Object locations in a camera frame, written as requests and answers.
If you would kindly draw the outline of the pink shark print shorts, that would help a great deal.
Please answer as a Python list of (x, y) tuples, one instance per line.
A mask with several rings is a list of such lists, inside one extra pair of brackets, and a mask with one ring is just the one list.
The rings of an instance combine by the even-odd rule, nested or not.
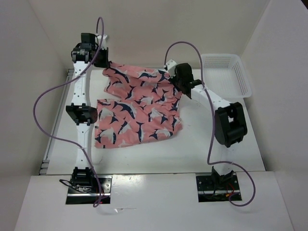
[(182, 129), (182, 93), (169, 73), (127, 64), (110, 63), (104, 91), (112, 99), (98, 99), (94, 145), (113, 149), (169, 139)]

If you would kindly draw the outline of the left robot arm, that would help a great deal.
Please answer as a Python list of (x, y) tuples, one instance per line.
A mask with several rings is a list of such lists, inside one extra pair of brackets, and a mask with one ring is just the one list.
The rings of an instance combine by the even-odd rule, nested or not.
[(71, 51), (74, 76), (78, 80), (74, 82), (73, 98), (65, 110), (77, 127), (80, 147), (70, 184), (80, 192), (98, 192), (101, 189), (88, 162), (91, 159), (92, 131), (98, 119), (97, 109), (90, 103), (90, 75), (93, 67), (109, 67), (107, 40), (108, 35), (82, 33), (81, 42)]

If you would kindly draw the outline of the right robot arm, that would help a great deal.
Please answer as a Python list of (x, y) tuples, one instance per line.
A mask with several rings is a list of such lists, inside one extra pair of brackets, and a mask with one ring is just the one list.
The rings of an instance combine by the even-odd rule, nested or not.
[(165, 69), (178, 91), (210, 110), (213, 127), (206, 161), (212, 167), (211, 184), (214, 191), (228, 189), (237, 166), (234, 156), (238, 144), (248, 133), (242, 104), (223, 99), (206, 87), (203, 79), (194, 79), (188, 63), (172, 61)]

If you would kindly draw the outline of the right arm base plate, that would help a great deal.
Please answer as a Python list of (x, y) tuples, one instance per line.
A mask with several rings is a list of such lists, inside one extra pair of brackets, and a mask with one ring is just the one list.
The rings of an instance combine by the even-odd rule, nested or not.
[(241, 192), (236, 174), (222, 185), (215, 185), (210, 173), (196, 174), (198, 202), (241, 201)]

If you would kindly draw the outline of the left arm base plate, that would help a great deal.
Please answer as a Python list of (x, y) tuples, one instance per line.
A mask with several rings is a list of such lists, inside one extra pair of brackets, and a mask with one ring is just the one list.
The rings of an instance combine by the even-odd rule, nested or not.
[[(110, 204), (111, 202), (111, 175), (99, 175), (99, 181), (102, 189), (102, 199), (100, 204)], [(77, 183), (76, 180), (61, 180), (62, 183), (68, 187), (66, 196), (66, 205), (86, 205), (94, 204), (100, 196), (99, 186), (95, 178), (92, 182)]]

